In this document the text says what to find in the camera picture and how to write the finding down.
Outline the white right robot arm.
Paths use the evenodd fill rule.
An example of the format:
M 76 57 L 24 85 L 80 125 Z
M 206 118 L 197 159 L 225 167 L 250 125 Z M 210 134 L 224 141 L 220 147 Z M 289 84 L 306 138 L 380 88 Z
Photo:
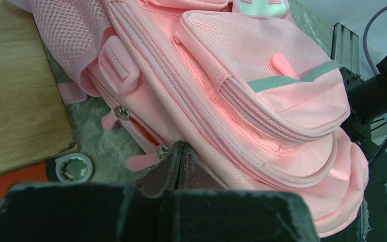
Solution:
M 369 124 L 373 119 L 387 113 L 387 56 L 377 64 L 379 73 L 367 81 L 356 77 L 346 67 L 340 68 L 351 108 L 351 116 L 344 122 Z

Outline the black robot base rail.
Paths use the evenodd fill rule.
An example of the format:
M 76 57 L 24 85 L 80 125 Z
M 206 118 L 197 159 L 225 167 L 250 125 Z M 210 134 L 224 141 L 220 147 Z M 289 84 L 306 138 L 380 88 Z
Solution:
M 364 82 L 359 71 L 359 55 L 359 36 L 341 23 L 336 23 L 330 57 L 341 64 L 340 71 L 348 92 Z M 353 111 L 342 124 L 342 129 L 367 159 L 372 158 L 378 145 L 371 139 L 369 120 L 363 120 Z M 387 154 L 383 154 L 369 166 L 368 185 L 357 217 L 344 230 L 321 241 L 387 241 L 386 185 Z

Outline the pink student backpack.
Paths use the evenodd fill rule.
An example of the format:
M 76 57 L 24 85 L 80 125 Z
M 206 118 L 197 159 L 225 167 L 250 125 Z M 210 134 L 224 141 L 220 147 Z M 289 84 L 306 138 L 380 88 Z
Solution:
M 110 107 L 158 163 L 189 143 L 233 190 L 299 194 L 319 237 L 357 216 L 368 182 L 341 128 L 350 107 L 339 64 L 291 20 L 287 1 L 14 1 L 34 16 L 82 94 Z

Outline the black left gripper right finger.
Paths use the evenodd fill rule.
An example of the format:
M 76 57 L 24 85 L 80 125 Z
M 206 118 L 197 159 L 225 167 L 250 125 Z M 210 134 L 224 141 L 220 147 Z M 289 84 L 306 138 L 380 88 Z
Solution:
M 184 143 L 179 168 L 179 189 L 225 190 L 199 163 L 194 149 Z

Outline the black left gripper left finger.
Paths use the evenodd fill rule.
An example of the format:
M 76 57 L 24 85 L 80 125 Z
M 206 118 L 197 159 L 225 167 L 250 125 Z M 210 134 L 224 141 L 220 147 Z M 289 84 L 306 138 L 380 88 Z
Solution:
M 182 155 L 182 142 L 175 142 L 170 148 L 158 146 L 159 163 L 149 168 L 148 172 L 137 179 L 134 184 L 142 191 L 173 190 L 178 186 L 179 169 Z

